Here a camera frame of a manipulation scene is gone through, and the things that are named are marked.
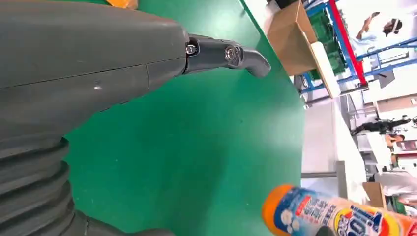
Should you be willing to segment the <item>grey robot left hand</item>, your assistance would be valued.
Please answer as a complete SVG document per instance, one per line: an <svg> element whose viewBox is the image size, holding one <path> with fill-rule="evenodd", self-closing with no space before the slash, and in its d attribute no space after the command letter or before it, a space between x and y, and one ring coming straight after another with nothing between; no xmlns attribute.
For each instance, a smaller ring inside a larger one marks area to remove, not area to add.
<svg viewBox="0 0 417 236"><path fill-rule="evenodd" d="M74 207L65 135L92 115L217 68L267 75L257 50L87 2L0 3L0 233L121 236Z"/></svg>

